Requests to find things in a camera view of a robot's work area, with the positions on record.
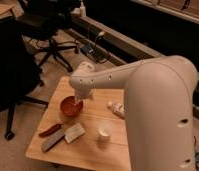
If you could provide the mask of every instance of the red object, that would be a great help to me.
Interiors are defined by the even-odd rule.
[[[78,115],[83,108],[83,101],[75,103],[74,96],[66,97],[60,103],[60,110],[66,116],[76,116]]]
[[[48,128],[47,130],[39,133],[39,136],[40,137],[47,137],[51,134],[53,134],[54,132],[56,132],[58,129],[60,129],[62,126],[62,124],[55,124],[55,125],[52,125],[50,128]]]

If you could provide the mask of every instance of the cabinet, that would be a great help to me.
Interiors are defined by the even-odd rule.
[[[199,18],[199,0],[160,0],[159,4]]]

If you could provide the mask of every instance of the small white object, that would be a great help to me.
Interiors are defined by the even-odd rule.
[[[87,74],[87,73],[93,73],[96,71],[94,64],[90,62],[83,61],[80,63],[78,66],[77,70],[78,73],[80,74]]]
[[[80,137],[85,133],[85,129],[80,123],[77,123],[65,131],[65,140],[67,143],[71,143],[76,138]]]
[[[80,14],[81,17],[86,17],[86,8],[82,0],[80,5]]]
[[[125,117],[124,107],[122,103],[109,101],[107,104],[107,108],[110,109],[115,115],[121,118]]]
[[[99,32],[98,37],[103,37],[105,35],[104,31]]]
[[[101,121],[97,127],[99,141],[108,141],[112,134],[112,124],[109,121]]]
[[[75,8],[72,12],[71,12],[71,14],[75,14],[75,15],[81,15],[81,10],[80,10],[80,8]]]

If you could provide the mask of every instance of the office chair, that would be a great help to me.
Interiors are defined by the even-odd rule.
[[[42,104],[48,102],[26,96],[40,83],[39,68],[26,51],[13,17],[0,19],[0,112],[8,109],[5,138],[11,140],[15,105],[23,100]]]
[[[18,0],[18,2],[24,10],[24,13],[17,18],[22,34],[33,39],[49,41],[49,47],[41,48],[37,52],[46,52],[38,67],[41,67],[52,56],[68,72],[72,72],[73,68],[59,51],[75,49],[75,53],[78,53],[77,45],[62,46],[52,37],[56,35],[58,29],[69,29],[71,27],[70,11],[80,6],[80,1]]]

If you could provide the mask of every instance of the chair base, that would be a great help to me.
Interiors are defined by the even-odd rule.
[[[78,47],[76,45],[74,46],[59,46],[58,43],[53,39],[49,39],[49,47],[44,47],[42,49],[39,49],[37,53],[40,52],[47,52],[46,55],[42,58],[40,63],[38,64],[38,67],[41,67],[50,56],[53,56],[54,60],[58,62],[60,65],[65,67],[68,72],[72,72],[73,68],[70,65],[70,63],[59,53],[59,51],[67,50],[67,49],[75,49],[74,52],[78,53]]]
[[[42,104],[42,105],[45,105],[46,108],[48,107],[48,102],[43,101],[43,100],[39,100],[39,99],[35,99],[35,98],[32,98],[32,97],[24,96],[21,100],[31,102],[31,103],[36,103],[36,104]],[[6,125],[6,133],[4,135],[6,140],[11,140],[15,136],[15,134],[11,130],[14,111],[15,111],[15,103],[12,103],[9,106],[8,119],[7,119],[7,125]]]

